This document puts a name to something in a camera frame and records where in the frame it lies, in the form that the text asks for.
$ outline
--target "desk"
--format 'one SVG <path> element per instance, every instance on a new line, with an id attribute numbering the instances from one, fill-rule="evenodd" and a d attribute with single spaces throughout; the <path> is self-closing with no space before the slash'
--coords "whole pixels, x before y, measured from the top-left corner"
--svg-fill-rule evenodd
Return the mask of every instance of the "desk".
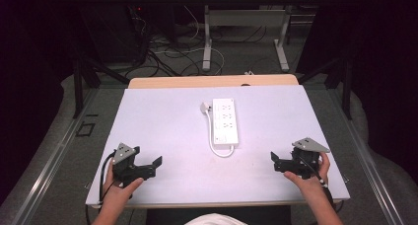
<path id="1" fill-rule="evenodd" d="M 226 159 L 210 150 L 207 119 L 199 109 L 215 98 L 236 102 L 240 145 Z M 141 147 L 138 166 L 163 156 L 157 176 L 134 192 L 130 207 L 304 202 L 297 187 L 274 171 L 270 151 L 290 159 L 291 143 L 307 136 L 328 147 L 305 89 L 292 75 L 135 79 L 125 90 L 86 204 L 97 205 L 100 167 L 120 142 Z M 328 157 L 331 193 L 335 200 L 348 199 L 332 154 Z"/>
<path id="2" fill-rule="evenodd" d="M 212 39 L 210 39 L 211 26 L 272 26 L 281 27 L 280 36 L 274 40 L 277 56 L 282 71 L 288 72 L 289 65 L 283 50 L 283 42 L 289 26 L 292 6 L 286 10 L 209 10 L 205 6 L 205 49 L 202 69 L 210 70 Z"/>

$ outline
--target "electrical outlet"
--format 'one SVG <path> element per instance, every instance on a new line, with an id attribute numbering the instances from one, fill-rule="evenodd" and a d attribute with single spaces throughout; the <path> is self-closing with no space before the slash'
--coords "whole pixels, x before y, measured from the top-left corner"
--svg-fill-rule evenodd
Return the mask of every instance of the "electrical outlet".
<path id="1" fill-rule="evenodd" d="M 238 128 L 233 99 L 214 99 L 213 144 L 215 146 L 238 146 Z"/>

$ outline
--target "white tabletop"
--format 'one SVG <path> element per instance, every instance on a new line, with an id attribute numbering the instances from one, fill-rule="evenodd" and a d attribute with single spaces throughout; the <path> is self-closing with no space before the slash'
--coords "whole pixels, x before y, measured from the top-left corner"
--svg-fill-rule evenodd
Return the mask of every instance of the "white tabletop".
<path id="1" fill-rule="evenodd" d="M 209 148 L 202 102 L 233 98 L 240 145 L 230 158 Z M 292 142 L 310 137 L 329 148 L 303 86 L 248 86 L 125 90 L 86 204 L 99 201 L 100 167 L 120 142 L 140 146 L 135 165 L 163 156 L 155 178 L 127 206 L 188 207 L 303 202 L 299 190 L 275 172 L 270 151 L 291 159 Z M 348 190 L 332 154 L 329 186 L 334 199 Z"/>

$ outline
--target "hand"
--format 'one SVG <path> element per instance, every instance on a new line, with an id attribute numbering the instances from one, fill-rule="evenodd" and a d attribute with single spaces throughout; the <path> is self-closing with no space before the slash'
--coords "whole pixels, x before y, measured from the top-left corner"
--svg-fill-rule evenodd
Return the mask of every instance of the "hand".
<path id="1" fill-rule="evenodd" d="M 318 173 L 328 184 L 327 173 L 330 166 L 329 159 L 328 156 L 323 152 L 319 153 L 319 155 L 322 160 L 319 160 Z M 285 172 L 284 176 L 299 188 L 308 204 L 314 204 L 319 198 L 326 199 L 326 195 L 323 192 L 322 186 L 320 185 L 319 179 L 317 177 L 311 177 L 309 179 L 303 180 L 291 172 Z"/>
<path id="2" fill-rule="evenodd" d="M 319 161 L 319 176 L 328 184 L 329 159 L 325 153 L 319 153 L 322 161 Z M 335 210 L 332 208 L 328 198 L 317 177 L 303 180 L 294 173 L 285 172 L 284 176 L 292 181 L 301 191 L 316 218 L 318 225 L 340 225 L 342 224 Z"/>
<path id="3" fill-rule="evenodd" d="M 103 185 L 104 204 L 102 205 L 101 213 L 93 224 L 114 224 L 120 213 L 123 211 L 130 195 L 139 188 L 143 182 L 144 180 L 139 178 L 125 188 L 119 187 L 120 182 L 116 182 L 113 178 L 113 164 L 110 159 Z"/>

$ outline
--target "wire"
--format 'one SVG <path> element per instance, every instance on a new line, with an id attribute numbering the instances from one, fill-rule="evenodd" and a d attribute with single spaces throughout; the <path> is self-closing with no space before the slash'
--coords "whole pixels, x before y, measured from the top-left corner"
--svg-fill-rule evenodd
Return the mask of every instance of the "wire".
<path id="1" fill-rule="evenodd" d="M 91 225 L 92 222 L 90 221 L 90 216 L 89 216 L 89 205 L 85 204 L 84 206 L 85 206 L 84 212 L 86 213 L 87 225 Z"/>
<path id="2" fill-rule="evenodd" d="M 231 147 L 230 147 L 230 152 L 229 152 L 228 154 L 220 154 L 220 153 L 216 152 L 216 150 L 215 150 L 215 149 L 214 149 L 214 147 L 213 147 L 213 143 L 212 143 L 212 122 L 211 122 L 210 115 L 209 115 L 209 109 L 210 109 L 210 107 L 209 107 L 206 103 L 202 103 L 202 105 L 200 106 L 200 109 L 201 109 L 201 111 L 202 111 L 204 114 L 206 114 L 206 116 L 208 117 L 208 126 L 209 126 L 209 146 L 210 146 L 210 149 L 212 150 L 212 152 L 213 152 L 216 156 L 221 157 L 221 158 L 228 158 L 228 157 L 230 157 L 231 155 L 233 155 L 234 150 L 235 150 L 234 145 L 231 145 Z"/>
<path id="3" fill-rule="evenodd" d="M 103 192 L 104 192 L 104 189 L 103 189 L 103 184 L 104 184 L 105 166 L 107 165 L 107 161 L 108 161 L 110 158 L 114 157 L 114 154 L 115 154 L 115 152 L 113 152 L 113 153 L 109 154 L 109 155 L 107 156 L 107 158 L 105 158 L 105 159 L 104 159 L 104 163 L 102 164 L 101 183 L 100 183 L 100 186 L 99 186 L 99 205 L 102 205 L 102 204 L 104 203 L 103 199 L 104 199 L 104 197 L 105 197 L 105 196 L 103 195 Z"/>
<path id="4" fill-rule="evenodd" d="M 164 63 L 152 50 L 149 50 L 149 55 L 153 58 L 156 62 L 162 65 L 162 68 L 166 69 L 168 72 L 172 73 L 174 76 L 180 76 L 179 73 L 175 72 L 173 69 L 169 67 L 166 63 Z"/>
<path id="5" fill-rule="evenodd" d="M 188 11 L 188 13 L 190 14 L 190 16 L 194 20 L 194 24 L 196 25 L 196 34 L 194 34 L 194 36 L 190 38 L 190 39 L 194 39 L 199 34 L 199 22 L 197 22 L 196 17 L 194 17 L 194 15 L 191 13 L 191 11 L 186 6 L 184 6 L 184 9 L 186 9 Z"/>
<path id="6" fill-rule="evenodd" d="M 125 76 L 126 78 L 128 78 L 128 75 L 129 75 L 130 73 L 132 73 L 133 71 L 135 71 L 135 70 L 139 70 L 139 69 L 146 69 L 146 68 L 153 68 L 153 69 L 156 69 L 156 70 L 154 71 L 154 73 L 152 73 L 151 75 L 149 75 L 149 76 L 148 76 L 148 78 L 149 78 L 149 77 L 154 77 L 154 76 L 156 76 L 156 75 L 158 74 L 158 72 L 159 72 L 159 71 L 163 71 L 163 72 L 164 72 L 167 76 L 172 76 L 169 72 L 167 72 L 167 70 L 162 69 L 158 63 L 157 63 L 157 66 L 153 66 L 153 65 L 145 65 L 145 66 L 135 67 L 135 68 L 133 68 L 133 69 L 131 69 L 131 70 L 127 71 L 127 72 L 124 74 L 124 76 Z"/>
<path id="7" fill-rule="evenodd" d="M 186 51 L 179 51 L 176 49 L 176 51 L 157 51 L 154 52 L 155 54 L 162 54 L 162 53 L 171 53 L 171 54 L 177 54 L 177 53 L 191 53 L 194 51 L 198 51 L 198 50 L 204 50 L 205 48 L 197 48 L 197 49 L 193 49 L 193 50 L 186 50 Z M 217 75 L 219 72 L 222 72 L 222 68 L 225 65 L 225 57 L 224 55 L 221 53 L 221 51 L 215 49 L 215 48 L 210 48 L 211 50 L 215 50 L 222 58 L 222 64 L 220 65 L 221 67 L 218 69 L 218 71 L 215 73 L 215 75 Z"/>
<path id="8" fill-rule="evenodd" d="M 107 195 L 108 190 L 109 190 L 109 189 L 113 186 L 114 182 L 115 182 L 115 181 L 111 182 L 110 186 L 108 186 L 108 188 L 105 190 L 105 192 L 104 192 L 104 195 L 103 195 L 103 198 L 102 198 L 102 199 L 105 199 L 105 196 Z"/>
<path id="9" fill-rule="evenodd" d="M 342 207 L 344 206 L 344 200 L 341 200 L 341 205 L 340 205 L 340 207 L 338 208 L 338 209 L 336 209 L 335 211 L 337 212 L 337 213 L 339 213 L 339 211 L 341 211 L 341 209 L 342 209 Z"/>
<path id="10" fill-rule="evenodd" d="M 261 37 L 259 37 L 259 38 L 258 38 L 258 39 L 256 39 L 256 40 L 249 40 L 249 39 L 250 39 L 250 38 L 252 38 L 252 37 L 254 37 L 254 36 L 255 36 L 255 34 L 257 34 L 259 30 L 261 30 L 261 28 L 262 28 L 262 26 L 258 27 L 258 29 L 257 29 L 254 33 L 252 33 L 252 35 L 250 35 L 249 37 L 247 37 L 247 38 L 245 38 L 245 39 L 243 39 L 243 40 L 221 40 L 221 37 L 220 37 L 220 38 L 212 38 L 212 37 L 211 37 L 211 39 L 212 39 L 214 42 L 218 42 L 218 43 L 258 42 L 258 41 L 262 40 L 262 39 L 265 37 L 265 35 L 266 35 L 266 33 L 267 33 L 267 27 L 264 27 L 264 32 L 263 32 L 263 34 L 262 34 L 262 36 L 261 36 Z"/>
<path id="11" fill-rule="evenodd" d="M 132 221 L 133 212 L 135 212 L 135 209 L 132 209 L 131 215 L 130 215 L 130 217 L 129 217 L 128 225 L 130 225 L 130 223 L 131 223 L 131 221 Z"/>
<path id="12" fill-rule="evenodd" d="M 194 60 L 192 60 L 190 57 L 188 57 L 186 54 L 184 54 L 183 52 L 181 52 L 180 50 L 173 48 L 175 51 L 177 51 L 179 54 L 181 54 L 183 57 L 186 57 L 187 59 L 189 59 L 191 61 L 192 64 L 194 64 L 196 66 L 197 69 L 199 69 L 199 67 L 197 66 L 196 62 L 194 62 Z"/>
<path id="13" fill-rule="evenodd" d="M 222 74 L 222 70 L 220 70 L 220 68 L 221 68 L 221 65 L 219 64 L 219 63 L 217 63 L 217 62 L 215 62 L 215 61 L 212 61 L 212 60 L 199 60 L 199 61 L 196 61 L 195 63 L 196 64 L 198 64 L 198 63 L 201 63 L 201 62 L 203 62 L 203 61 L 210 61 L 210 63 L 211 64 L 216 64 L 216 65 L 218 65 L 218 71 L 216 72 L 216 74 L 218 74 L 218 73 L 220 73 L 220 75 Z M 183 76 L 184 75 L 184 72 L 188 69 L 188 68 L 190 68 L 192 66 L 192 64 L 189 64 L 187 67 L 185 67 L 182 71 L 181 71 L 181 76 Z M 210 74 L 208 74 L 208 73 L 200 73 L 200 68 L 197 68 L 197 73 L 189 73 L 189 74 L 187 74 L 186 76 L 199 76 L 199 75 L 202 75 L 202 76 L 211 76 Z"/>

